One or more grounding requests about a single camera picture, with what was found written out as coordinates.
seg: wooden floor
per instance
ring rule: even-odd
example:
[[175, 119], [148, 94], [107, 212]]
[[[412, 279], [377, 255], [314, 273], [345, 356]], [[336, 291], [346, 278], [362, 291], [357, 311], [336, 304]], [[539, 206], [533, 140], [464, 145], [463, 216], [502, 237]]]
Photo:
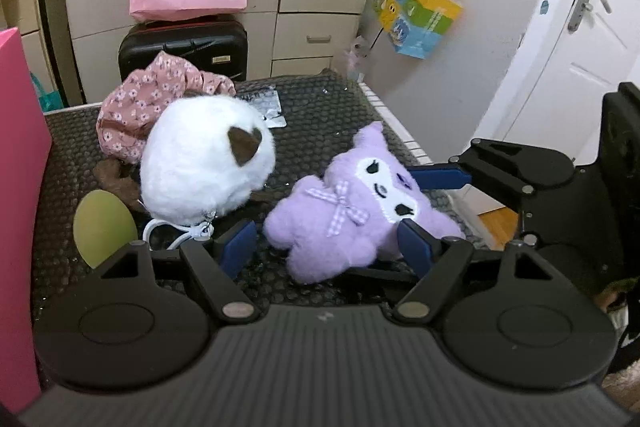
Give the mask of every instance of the wooden floor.
[[494, 236], [500, 249], [513, 239], [513, 234], [518, 225], [518, 214], [508, 208], [499, 208], [485, 214], [480, 214], [480, 219]]

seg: teal bag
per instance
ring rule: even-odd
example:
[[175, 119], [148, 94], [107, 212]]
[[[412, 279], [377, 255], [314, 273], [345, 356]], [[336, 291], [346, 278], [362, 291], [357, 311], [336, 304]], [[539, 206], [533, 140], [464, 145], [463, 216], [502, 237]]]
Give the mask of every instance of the teal bag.
[[60, 98], [59, 91], [47, 93], [38, 80], [38, 77], [33, 73], [31, 73], [31, 82], [33, 82], [33, 86], [36, 88], [36, 93], [38, 94], [38, 102], [40, 102], [40, 108], [42, 112], [53, 111], [65, 107], [62, 103], [62, 98]]

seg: floral cloth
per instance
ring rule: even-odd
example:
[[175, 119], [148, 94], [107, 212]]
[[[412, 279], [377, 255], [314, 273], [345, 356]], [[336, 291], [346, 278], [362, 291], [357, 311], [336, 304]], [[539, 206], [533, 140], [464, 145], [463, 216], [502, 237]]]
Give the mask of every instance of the floral cloth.
[[160, 52], [146, 70], [133, 71], [102, 102], [95, 124], [102, 152], [126, 163], [139, 163], [153, 124], [187, 90], [236, 94], [229, 77], [200, 71], [184, 58]]

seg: pink board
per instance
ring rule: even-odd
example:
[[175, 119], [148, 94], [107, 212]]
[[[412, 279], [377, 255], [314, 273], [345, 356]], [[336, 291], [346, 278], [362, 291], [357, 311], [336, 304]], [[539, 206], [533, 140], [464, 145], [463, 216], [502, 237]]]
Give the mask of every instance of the pink board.
[[0, 32], [0, 129], [0, 402], [18, 412], [40, 394], [31, 331], [31, 245], [51, 137], [16, 28]]

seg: black suitcase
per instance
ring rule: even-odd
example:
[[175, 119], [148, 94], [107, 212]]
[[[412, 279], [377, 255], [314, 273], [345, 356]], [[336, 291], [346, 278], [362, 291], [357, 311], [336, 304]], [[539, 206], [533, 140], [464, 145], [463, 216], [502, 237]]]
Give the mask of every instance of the black suitcase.
[[246, 80], [246, 31], [236, 20], [207, 17], [180, 22], [138, 24], [118, 51], [120, 77], [145, 69], [160, 51], [183, 57], [199, 70]]

